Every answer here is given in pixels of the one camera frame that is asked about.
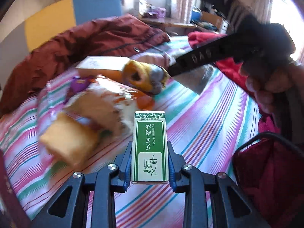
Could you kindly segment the right hand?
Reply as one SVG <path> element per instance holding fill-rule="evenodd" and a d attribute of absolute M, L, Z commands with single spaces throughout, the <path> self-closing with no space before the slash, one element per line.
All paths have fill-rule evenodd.
<path fill-rule="evenodd" d="M 242 64 L 246 88 L 253 92 L 263 112 L 272 114 L 281 135 L 303 145 L 303 65 L 291 60 L 268 70 L 261 60 Z"/>

